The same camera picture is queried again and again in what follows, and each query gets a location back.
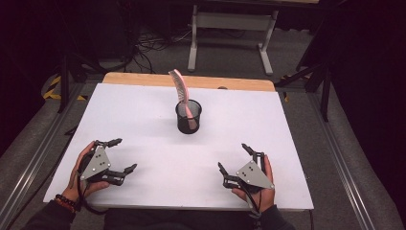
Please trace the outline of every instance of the sleeve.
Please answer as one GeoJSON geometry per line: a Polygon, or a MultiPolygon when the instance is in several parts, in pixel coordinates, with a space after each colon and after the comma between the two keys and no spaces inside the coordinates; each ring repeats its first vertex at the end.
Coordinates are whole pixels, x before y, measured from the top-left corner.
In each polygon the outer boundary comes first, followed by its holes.
{"type": "Polygon", "coordinates": [[[51,200],[33,215],[22,230],[69,230],[76,214],[51,200]]]}
{"type": "Polygon", "coordinates": [[[265,210],[259,220],[263,230],[295,230],[295,227],[282,217],[277,205],[265,210]]]}

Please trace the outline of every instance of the person's arm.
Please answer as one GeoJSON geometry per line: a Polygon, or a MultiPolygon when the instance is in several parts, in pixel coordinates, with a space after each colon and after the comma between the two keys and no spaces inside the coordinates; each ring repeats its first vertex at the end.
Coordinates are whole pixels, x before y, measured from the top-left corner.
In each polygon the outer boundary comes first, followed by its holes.
{"type": "MultiPolygon", "coordinates": [[[[265,155],[265,172],[268,179],[274,183],[274,176],[272,174],[271,164],[269,163],[268,156],[265,155]]],[[[240,189],[233,189],[232,192],[246,200],[246,194],[240,189]]],[[[295,227],[287,222],[278,210],[275,204],[275,190],[262,189],[260,192],[252,195],[253,200],[256,202],[261,212],[260,226],[263,230],[294,230],[295,227]]]]}
{"type": "MultiPolygon", "coordinates": [[[[23,230],[69,230],[75,218],[75,203],[79,199],[77,171],[82,157],[92,149],[94,142],[90,143],[79,155],[75,167],[72,169],[69,184],[61,196],[56,196],[42,210],[33,215],[23,230]]],[[[84,196],[107,188],[109,183],[102,181],[90,184],[84,196]]]]}

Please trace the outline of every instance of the hand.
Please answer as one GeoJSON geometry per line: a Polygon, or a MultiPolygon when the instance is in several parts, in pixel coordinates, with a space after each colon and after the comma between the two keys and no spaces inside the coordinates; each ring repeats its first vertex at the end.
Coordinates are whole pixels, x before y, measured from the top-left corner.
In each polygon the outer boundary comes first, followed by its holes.
{"type": "MultiPolygon", "coordinates": [[[[272,168],[271,168],[271,164],[269,163],[269,159],[268,159],[267,155],[265,155],[265,157],[264,157],[264,162],[265,162],[266,176],[272,183],[274,183],[274,178],[272,175],[272,168]]],[[[247,196],[244,193],[244,191],[242,191],[241,189],[232,189],[232,192],[233,192],[233,194],[240,197],[242,200],[247,201],[247,196]]],[[[273,189],[262,189],[260,192],[257,192],[256,194],[251,195],[251,196],[253,197],[255,203],[257,204],[257,207],[259,207],[259,211],[261,213],[263,213],[268,208],[272,207],[275,202],[275,190],[273,190],[273,189]]]]}
{"type": "MultiPolygon", "coordinates": [[[[83,158],[83,156],[90,151],[90,149],[92,149],[94,145],[94,142],[91,142],[79,155],[78,160],[76,162],[75,167],[72,169],[72,173],[71,173],[71,178],[69,180],[69,184],[68,187],[66,187],[65,191],[63,191],[62,195],[65,196],[66,198],[77,202],[79,199],[79,194],[78,194],[78,168],[79,168],[79,164],[81,161],[81,158],[83,158]]],[[[101,182],[97,182],[97,183],[91,183],[89,185],[89,188],[86,190],[86,193],[84,194],[84,196],[89,196],[92,193],[98,191],[98,190],[102,190],[105,189],[109,186],[110,184],[108,182],[105,181],[101,181],[101,182]]],[[[84,190],[84,182],[82,182],[80,184],[81,186],[81,190],[84,190]]]]}

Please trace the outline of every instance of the wooden table edge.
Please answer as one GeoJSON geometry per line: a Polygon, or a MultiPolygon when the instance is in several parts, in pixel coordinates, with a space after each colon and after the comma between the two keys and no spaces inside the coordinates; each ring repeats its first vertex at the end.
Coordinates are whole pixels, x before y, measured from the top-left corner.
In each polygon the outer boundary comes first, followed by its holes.
{"type": "MultiPolygon", "coordinates": [[[[270,80],[230,79],[220,77],[183,76],[186,85],[192,88],[227,88],[231,90],[275,92],[274,83],[270,80]]],[[[134,84],[148,86],[174,86],[170,75],[107,73],[102,83],[134,84]]]]}

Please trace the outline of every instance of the metal rail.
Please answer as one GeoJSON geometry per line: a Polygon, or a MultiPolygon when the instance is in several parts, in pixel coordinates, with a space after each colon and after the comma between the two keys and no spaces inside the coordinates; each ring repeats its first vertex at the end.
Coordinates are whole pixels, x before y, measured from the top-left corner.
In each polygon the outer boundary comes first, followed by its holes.
{"type": "Polygon", "coordinates": [[[359,190],[355,184],[355,181],[352,179],[350,170],[347,167],[343,154],[338,147],[334,133],[332,132],[329,124],[324,121],[323,116],[319,110],[320,103],[317,99],[317,96],[313,93],[307,93],[307,96],[310,100],[312,108],[316,112],[317,119],[323,129],[323,133],[326,136],[334,165],[337,168],[337,171],[340,175],[341,181],[343,182],[344,188],[346,189],[347,195],[349,196],[350,203],[359,221],[359,224],[361,225],[361,228],[365,230],[375,229],[370,215],[368,214],[368,210],[365,207],[364,201],[362,200],[359,190]]]}
{"type": "Polygon", "coordinates": [[[41,144],[38,146],[32,160],[30,161],[27,169],[20,175],[17,180],[17,184],[9,196],[9,199],[6,201],[6,204],[0,212],[0,229],[5,230],[10,223],[13,215],[18,210],[25,194],[29,190],[31,184],[33,183],[36,174],[39,171],[42,163],[44,162],[45,157],[47,156],[52,143],[62,126],[63,121],[66,118],[66,115],[69,113],[69,110],[72,107],[73,102],[78,97],[83,84],[76,83],[72,88],[71,100],[67,104],[66,108],[61,112],[57,113],[50,128],[42,139],[41,144]]]}

